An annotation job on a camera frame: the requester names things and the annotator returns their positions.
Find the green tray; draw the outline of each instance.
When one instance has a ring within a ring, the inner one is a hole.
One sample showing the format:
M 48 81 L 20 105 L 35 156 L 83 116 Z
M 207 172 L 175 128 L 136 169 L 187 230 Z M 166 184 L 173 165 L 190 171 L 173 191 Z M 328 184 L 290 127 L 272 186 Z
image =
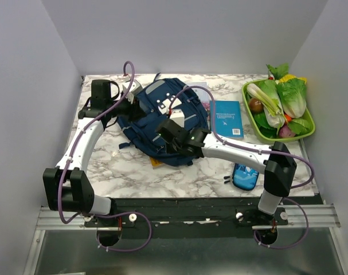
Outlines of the green tray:
M 243 99 L 244 99 L 244 105 L 245 105 L 245 109 L 247 110 L 247 113 L 248 113 L 248 116 L 249 116 L 249 119 L 250 119 L 250 122 L 255 130 L 255 134 L 257 135 L 258 139 L 263 142 L 263 143 L 274 143 L 274 142 L 293 142 L 295 140 L 298 140 L 298 139 L 302 139 L 302 138 L 305 138 L 307 136 L 310 136 L 312 135 L 314 132 L 315 132 L 315 123 L 314 123 L 314 120 L 312 119 L 311 117 L 311 114 L 309 112 L 309 110 L 306 108 L 305 110 L 305 113 L 304 115 L 302 116 L 303 119 L 307 120 L 310 124 L 311 124 L 311 130 L 309 133 L 306 133 L 305 135 L 302 135 L 302 136 L 295 136 L 295 137 L 288 137 L 288 138 L 284 138 L 284 139 L 270 139 L 266 136 L 264 136 L 258 129 L 258 126 L 256 125 L 255 123 L 255 120 L 254 120 L 254 117 L 249 109 L 249 105 L 248 105 L 248 102 L 247 102 L 247 86 L 250 84 L 250 83 L 259 83 L 259 82 L 262 82 L 262 81 L 265 81 L 266 79 L 263 79 L 263 80 L 256 80 L 256 81 L 253 81 L 253 82 L 248 82 L 246 83 L 244 86 L 243 86 Z

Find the blue backpack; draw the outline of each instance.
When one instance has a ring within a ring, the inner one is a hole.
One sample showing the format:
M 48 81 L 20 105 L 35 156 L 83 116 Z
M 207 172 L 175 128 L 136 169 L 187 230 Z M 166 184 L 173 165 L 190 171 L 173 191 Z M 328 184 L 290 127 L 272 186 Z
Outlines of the blue backpack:
M 147 116 L 135 122 L 128 122 L 123 117 L 118 118 L 119 126 L 131 141 L 120 144 L 119 148 L 133 144 L 146 155 L 170 166 L 192 165 L 194 157 L 166 153 L 165 141 L 155 132 L 156 127 L 167 118 L 165 113 L 160 112 L 159 106 L 161 107 L 165 100 L 167 102 L 167 99 L 175 96 L 185 86 L 187 85 L 177 78 L 166 78 L 155 80 L 140 91 L 136 98 Z M 207 112 L 197 94 L 189 89 L 179 96 L 179 100 L 182 104 L 173 109 L 181 109 L 184 113 L 184 128 L 188 131 L 195 127 L 208 129 Z

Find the blue pencil case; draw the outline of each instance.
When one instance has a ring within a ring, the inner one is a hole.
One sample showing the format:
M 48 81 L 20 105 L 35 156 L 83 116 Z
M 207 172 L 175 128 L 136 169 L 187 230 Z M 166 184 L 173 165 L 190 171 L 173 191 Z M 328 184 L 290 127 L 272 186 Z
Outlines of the blue pencil case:
M 243 164 L 235 164 L 231 177 L 224 177 L 225 183 L 231 182 L 234 186 L 245 191 L 255 188 L 259 172 Z

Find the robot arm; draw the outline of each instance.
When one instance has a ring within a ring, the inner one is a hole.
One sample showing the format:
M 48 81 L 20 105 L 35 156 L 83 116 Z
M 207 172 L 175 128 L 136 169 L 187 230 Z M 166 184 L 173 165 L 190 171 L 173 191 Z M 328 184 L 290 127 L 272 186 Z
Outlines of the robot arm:
M 268 215 L 274 215 L 282 198 L 290 194 L 292 181 L 295 176 L 296 162 L 293 158 L 275 154 L 257 154 L 222 144 L 208 129 L 195 128 L 190 132 L 178 125 L 182 119 L 166 119 L 160 123 L 156 132 L 167 143 L 167 151 L 177 151 L 187 156 L 200 158 L 224 159 L 241 163 L 264 174 L 264 191 L 261 195 L 258 209 Z M 259 150 L 280 151 L 290 153 L 286 145 L 275 142 L 273 146 L 257 145 L 233 140 L 232 143 Z
M 48 205 L 51 210 L 58 210 L 57 193 L 58 184 L 62 177 L 62 171 L 67 165 L 70 152 L 73 150 L 65 180 L 69 180 L 71 186 L 62 187 L 61 203 L 64 211 L 79 212 L 84 214 L 112 214 L 115 209 L 114 200 L 96 195 L 86 176 L 87 166 L 91 158 L 96 142 L 105 131 L 108 122 L 117 116 L 123 116 L 128 121 L 138 120 L 146 114 L 139 106 L 139 101 L 134 97 L 142 90 L 137 81 L 133 82 L 129 97 L 124 99 L 117 108 L 93 122 L 80 137 L 75 145 L 75 140 L 81 131 L 97 116 L 116 103 L 116 98 L 111 97 L 111 83 L 109 80 L 93 80 L 91 84 L 91 97 L 78 114 L 77 131 L 70 146 L 55 168 L 47 168 L 42 176 Z M 127 89 L 127 83 L 123 84 L 123 90 Z

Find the carrot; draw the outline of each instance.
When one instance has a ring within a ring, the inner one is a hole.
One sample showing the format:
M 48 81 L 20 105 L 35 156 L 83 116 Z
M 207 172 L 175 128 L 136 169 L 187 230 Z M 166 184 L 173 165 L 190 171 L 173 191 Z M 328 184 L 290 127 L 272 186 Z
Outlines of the carrot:
M 292 120 L 292 117 L 286 113 L 284 113 L 284 117 L 287 119 L 287 122 L 290 122 Z

